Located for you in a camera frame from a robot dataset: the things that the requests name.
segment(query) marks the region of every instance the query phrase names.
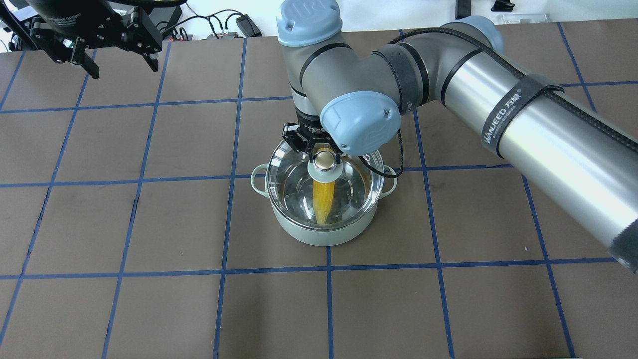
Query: grid line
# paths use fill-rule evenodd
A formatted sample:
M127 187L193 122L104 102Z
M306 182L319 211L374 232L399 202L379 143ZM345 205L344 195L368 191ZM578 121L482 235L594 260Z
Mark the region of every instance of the grid line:
M549 277L549 283L552 287L554 301L556 302L556 310L558 311L558 317L560 319L561 326L563 327L563 335L565 336L565 343L567 344L567 349L569 350L570 357L575 358L576 355L574 353L574 345L572 344L572 338L569 334L569 327L567 326L567 320L565 320L565 313L563 312L563 306L561 304L560 296L558 295L558 288L556 287L554 272L552 271L552 266L551 266L551 263L549 262L549 255L547 254L547 247L545 246L545 239L543 238L543 233L540 228L540 222L538 221L536 206L534 206L534 199L532 198L532 195L531 195L530 184L527 181L527 177L525 177L524 175L521 175L521 177L523 179L523 185L525 187L527 200L530 204L531 216L532 216L532 219L534 220L534 226L536 227L538 242L540 244L540 249L543 253L545 267L547 268L547 276Z
M326 297L328 298L328 359L334 359L334 327L332 325L332 248L325 248Z
M430 192L430 184L427 177L427 164L426 156L423 150L423 140L421 137L421 127L419 124L419 115L417 111L412 112L414 117L414 127L416 130L417 144L419 146L419 156L421 159L421 166L423 166L423 182L426 189L427 200L427 214L430 219L430 231L432 233L432 246L434 248L434 259L436 261L436 274L439 282L439 292L441 294L441 309L443 311L443 322L445 323L445 336L447 338L447 349L451 359L454 359L454 343L452 341L452 328L450 325L450 316L447 307L447 296L445 295L445 281L443 278L443 268L441 265L441 255L438 248L438 238L436 235L436 224L434 222L434 208L432 206L432 196Z
M94 51L92 56L93 59L95 59L96 54L97 54L97 51ZM18 68L19 66L17 66L13 74L11 83L13 83L13 80L15 80L15 77L17 76ZM51 175L51 181L50 181L51 183L55 182L56 180L57 172L60 168L60 164L62 163L62 157L64 156L66 145L69 141L69 136L71 135L71 129L73 128L73 124L75 122L75 118L78 113L77 107L80 106L80 101L82 101L82 96L84 95L84 90L86 89L86 84L88 82L89 82L89 74L87 73L84 76L84 82L82 83L80 94L78 95L78 99L75 103L75 110L73 111L73 115L71 115L71 119L69 120L69 125L66 129L66 134L64 135L64 141L62 142L62 147L60 148L60 154L57 156L56 167L54 168L53 174ZM40 210L40 215L38 216L38 221L36 222L35 228L33 230L31 241L29 242L29 249L27 250L27 255L24 258L24 262L22 263L22 271L20 272L20 277L18 278L18 282L15 284L15 289L13 290L13 296L11 297L11 303L9 304L9 309L7 310L2 330L0 331L0 346L2 346L2 343L4 341L4 336L6 335L7 328L9 327L9 321L11 320L11 315L13 314L13 308L15 307L15 302L18 298L18 294L20 293L22 282L24 281L24 275L26 274L27 267L29 266L29 260L31 259L31 253L33 252L33 247L35 246L36 240L38 239L38 233L40 232L40 226L42 225L42 218L44 217L44 212L47 209L47 204L51 196L52 189L53 189L53 186L50 184L47 188L47 194L44 198L44 203L42 204L42 209Z
M113 304L111 306L111 312L108 319L107 334L104 338L104 346L102 348L102 359L106 359L108 353L108 345L111 339L111 333L113 330L113 322L115 320L115 312L117 310L117 302L119 301L119 293L122 288L122 279L124 273L124 267L126 266L126 258L128 256L128 247L131 243L131 235L133 234L133 224L135 223L135 214L137 213L137 206L142 193L142 179L144 178L144 172L146 170L146 162L149 156L149 149L151 148L151 139L153 135L153 129L155 126L155 120L157 118L158 107L160 103L161 91L164 86L164 79L166 77L166 71L168 67L168 57L170 56L171 44L168 43L166 49L166 56L164 58L164 67L162 68L161 77L159 78L159 86L157 96L155 98L155 106L153 108L153 115L151 118L151 124L149 125L149 134L146 138L146 146L144 148L144 156L142 157L142 165L140 166L140 177L137 184L137 192L135 193L135 200L133 200L133 207L131 209L131 217L129 219L128 230L126 232L126 241L124 242L124 249L122 250L122 261L120 263L119 273L117 276L117 284L115 285L115 294L113 295Z
M219 358L219 340L221 337L221 316L224 304L224 288L226 286L226 267L228 264L228 242L230 241L230 224L233 212L233 195L235 190L235 171L237 170L237 147L239 145L239 125L241 121L241 103L244 92L244 70L246 67L246 46L248 41L244 38L241 54L241 67L239 71L239 90L237 92L237 114L235 117L235 137L233 145L233 162L230 171L230 188L228 189L228 208L226 210L226 230L224 233L224 249L221 257L221 275L219 276L219 295L217 299L217 316L215 318L215 337L213 342L213 359Z
M638 80L632 81L607 81L607 82L585 82L584 80L580 83L568 83L568 84L560 84L560 86L564 88L575 88L575 87L589 87L589 86L615 86L615 85L636 85L638 84ZM273 97L254 97L254 98L243 98L243 102L259 102L259 101L281 101L281 100L291 100L292 96L273 96ZM193 100L193 101L174 101L174 102L160 102L159 106L175 106L175 105L195 105L200 103L223 103L223 102L237 102L237 98L226 98L226 99L214 99L214 100ZM146 102L146 103L129 103L129 104L117 104L117 105L96 105L96 106L80 106L77 107L79 111L88 111L88 110L102 110L102 109L121 109L121 108L130 108L130 107L153 107L155 103ZM59 112L59 111L74 111L75 107L51 107L51 108L42 108L42 109L17 109L17 110L1 110L0 114L19 114L19 113L29 113L29 112Z
M20 66L22 65L22 60L24 60L24 56L26 55L26 51L22 51L20 55L20 59L18 60L18 64L15 65L15 70L13 71L13 75L11 76L11 80L9 80L9 84L6 87L6 91L4 92L4 96L2 97L2 101L0 101L0 111L2 110L6 99L9 97L9 91L11 91L11 87L13 87L13 82L15 78L18 76L18 71L20 70Z
M277 96L277 97L253 97L242 98L243 102L254 101L281 101L291 100L292 96ZM144 103L128 103L121 105L97 105L97 106L79 106L79 107L51 107L44 109L18 109L18 110L1 110L0 114L20 114L28 112L59 112L59 111L73 111L75 109L79 111L87 110L104 110L104 109L123 109L131 107L154 107L154 106L176 106L176 105L198 105L202 103L224 103L224 102L238 102L238 98L224 98L217 100L192 100L192 101L171 101L171 102L144 102Z
M419 171L455 171L460 169L498 169L498 168L513 168L510 164L500 165L451 165L451 166L433 166L428 168L423 167L405 167L404 172L419 172ZM108 185L130 185L134 183L148 183L148 182L174 182L174 181L208 181L208 180L229 180L230 178L250 178L250 174L220 174L216 176L185 176L185 177L152 177L142 179L120 179L109 181L64 181L64 182L32 182L32 183L0 183L0 188L14 188L14 187L53 187L58 186L108 186ZM263 178L264 174L257 174L257 178Z
M572 60L572 64L574 65L574 70L576 70L576 75L578 75L578 79L581 81L582 89L585 91L585 96L587 96L587 101L589 101L590 103L591 110L593 112L598 112L596 111L596 106L594 105L594 101L591 99L590 91L587 89L587 85L585 85L585 80L582 77L581 69L578 68L578 64L576 63L576 58L574 57L572 48L569 46L569 43L567 42L567 37L565 36L565 32L563 31L563 26L560 24L560 22L557 22L556 26L558 26L558 32L560 32L561 38L563 38L563 43L565 44L565 48L567 49L569 58Z
M359 271L359 270L405 270L405 269L433 269L433 268L468 268L468 267L502 267L502 266L544 266L562 264L586 263L614 263L612 257L565 258L565 259L532 259L525 261L482 261L482 262L442 262L442 263L396 263L396 264L346 264L331 265L330 271ZM304 271L327 271L327 266L298 266L298 267L266 267L266 268L238 268L226 269L226 274L256 274L256 273L297 273ZM182 271L130 271L122 273L122 277L178 277L187 275L219 275L222 270L182 270ZM24 280L31 279L70 279L70 278L117 278L119 272L103 273L41 273L25 274ZM18 279L19 275L0 275L0 280Z

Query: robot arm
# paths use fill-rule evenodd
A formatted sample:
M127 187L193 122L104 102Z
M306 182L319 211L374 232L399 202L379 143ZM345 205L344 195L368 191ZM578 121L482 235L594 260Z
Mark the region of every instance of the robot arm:
M157 53L162 48L162 36L147 11L185 2L119 0L118 3L135 6L120 15L106 0L27 0L38 13L29 28L17 21L1 2L0 19L19 36L25 49L44 50L56 63L68 61L80 65L97 79L100 68L85 53L86 49L119 47L141 55L153 71L158 71Z
M635 139L498 54L502 39L485 18L406 34L365 59L341 24L334 0L286 0L278 17L297 114L325 130L335 152L370 153L392 138L402 114L439 100L638 271Z

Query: cable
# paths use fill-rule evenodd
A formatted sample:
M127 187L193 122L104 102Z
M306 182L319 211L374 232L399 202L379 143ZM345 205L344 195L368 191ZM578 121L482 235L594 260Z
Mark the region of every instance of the cable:
M226 30L228 30L228 21L230 20L231 17L235 16L235 15L239 15L239 16L244 16L244 14L236 12L236 13L232 13L230 14L227 18L226 18L226 22L224 22L224 25L226 26Z
M193 8L192 8L192 7L188 4L188 0L186 1L185 5L186 5L186 7L187 7L189 10L191 10L191 12L192 12L192 13L194 13L194 14L195 14L195 15L197 15L197 16L201 16L201 15L200 15L200 14L198 14L195 10L193 10ZM214 17L214 18L217 20L217 22L219 23L219 29L223 31L223 30L224 30L224 27L221 25L221 20L219 19L219 17L217 17L217 16L215 16L215 15L210 15L210 16L208 16L209 21L210 21L210 18L211 18L211 17Z
M114 3L131 6L150 6L151 8L174 8L186 4L187 0L112 0Z
M228 20L230 20L231 17L233 17L234 15L239 15L239 16L243 16L244 18L246 18L246 14L243 14L241 12L235 12L230 14L227 18L226 18L226 30L228 30ZM253 34L256 33L255 28L253 27L253 22L251 20L249 20L248 18L246 18L246 20L248 21L248 25L250 25L250 30L253 31Z
M223 12L225 12L225 11L234 11L234 12L236 12L236 13L241 13L241 12L239 12L239 11L237 11L237 10L233 10L233 9L224 9L224 10L217 11L216 13L214 13L214 14L212 14L212 15L217 15L217 14L223 13Z
M209 16L201 16L201 15L191 16L191 17L188 17L188 18L186 18L186 19L184 19L184 20L182 20L182 21L180 21L180 22L178 22L175 25L172 25L170 27L163 27L162 29L160 29L160 32L162 33L162 36L166 36L165 34L167 32L175 29L177 26L180 26L181 24L183 24L183 23L185 23L187 21L190 21L190 20L193 20L193 19L204 19L204 20L208 21L208 24L211 27L211 31L212 31L213 35L215 35L216 38L219 38L219 36L217 35L217 32L215 31L215 27L212 25L212 22L211 22L211 19L210 19L211 17L212 17L212 15L209 15Z
M191 13L194 13L195 15L199 15L197 12L195 12L195 10L193 10L193 8L188 4L188 0L186 0L186 2L184 3L186 5L186 7L191 10Z
M190 39L188 38L188 33L183 27L179 28L179 36L181 36L182 40L184 41L190 41Z
M396 174L385 174L385 173L379 171L378 169L376 169L372 165L370 165L363 156L359 156L359 159L361 160L361 162L363 162L363 164L367 167L367 169L369 169L370 171L373 171L374 173L378 174L379 176L385 177L385 178L397 178L403 173L403 140L401 138L401 130L397 131L397 140L399 140L399 149L400 149L399 153L400 153L400 156L401 156L401 168L400 168L399 172L397 172Z
M460 31L456 31L453 29L447 29L445 27L427 27L425 29L417 29L417 30L409 31L401 36L395 37L394 39L392 39L392 41L389 42L389 44L395 44L411 36L426 34L426 33L442 33L442 34L448 34L448 35L452 35L457 38L460 38L478 47L479 49L483 50L489 57L491 57L494 61L496 61L496 63L498 63L504 69L509 71L517 79L522 79L525 76L523 72L518 70L516 67L510 64L507 60L503 59L496 51L494 51L489 46L485 45L484 43L478 41L477 39L465 33L462 33ZM547 97L548 99L552 100L554 103L563 107L567 111L571 112L573 115L580 118L585 123L601 131L603 134L606 134L609 138L627 147L630 151L633 151L634 153L638 153L638 143L634 142L632 139L629 139L628 137L619 133L613 128L607 126L606 124L600 122L597 118L593 117L587 112L584 112L578 106L575 106L571 102L566 101L564 98L562 98L561 96L558 96L553 91L544 91L543 95Z
M157 24L155 24L155 26L160 26L162 24L166 24L166 25L170 25L170 21L160 21Z

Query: pot handle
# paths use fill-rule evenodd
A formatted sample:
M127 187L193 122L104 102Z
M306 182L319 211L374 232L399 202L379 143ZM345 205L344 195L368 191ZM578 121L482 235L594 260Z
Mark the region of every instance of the pot handle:
M253 173L250 174L250 185L253 186L253 190L255 190L255 192L268 198L268 193L266 191L262 191L259 188L257 188L257 185L255 184L255 176L257 176L257 173L260 172L262 169L266 169L266 168L268 168L268 164L261 164L255 167L255 169L253 169Z
M391 174L396 174L396 172L394 172L392 167L390 167L388 165L383 165L383 166L385 167L386 170L390 171ZM394 181L394 183L392 184L392 188L390 188L386 192L382 192L381 195L379 196L379 199L389 196L397 188L397 179L393 178L392 180Z

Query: corn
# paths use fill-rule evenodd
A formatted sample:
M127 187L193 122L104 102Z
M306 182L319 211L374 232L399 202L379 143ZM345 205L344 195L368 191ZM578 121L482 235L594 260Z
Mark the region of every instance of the corn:
M321 183L313 180L313 207L317 224L326 224L332 209L334 198L334 181Z

